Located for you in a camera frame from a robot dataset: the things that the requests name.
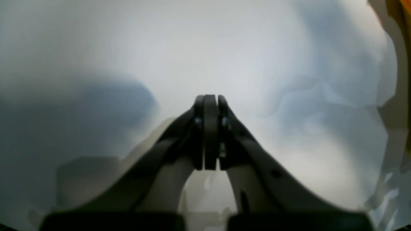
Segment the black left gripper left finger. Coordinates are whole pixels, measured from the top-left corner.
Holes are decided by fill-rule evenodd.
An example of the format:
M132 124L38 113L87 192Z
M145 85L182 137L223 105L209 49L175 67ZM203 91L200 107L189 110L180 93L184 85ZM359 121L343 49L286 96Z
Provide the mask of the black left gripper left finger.
M50 214L41 231L185 231L177 210L183 187L203 166L205 97L104 193L66 212Z

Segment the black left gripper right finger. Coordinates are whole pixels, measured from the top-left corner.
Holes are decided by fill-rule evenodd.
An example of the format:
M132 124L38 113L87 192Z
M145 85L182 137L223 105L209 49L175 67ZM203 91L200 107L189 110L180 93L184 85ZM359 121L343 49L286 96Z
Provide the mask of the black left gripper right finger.
M303 186L238 120L224 96L204 96L204 169L225 171L238 213L228 231L372 231L363 212L339 209Z

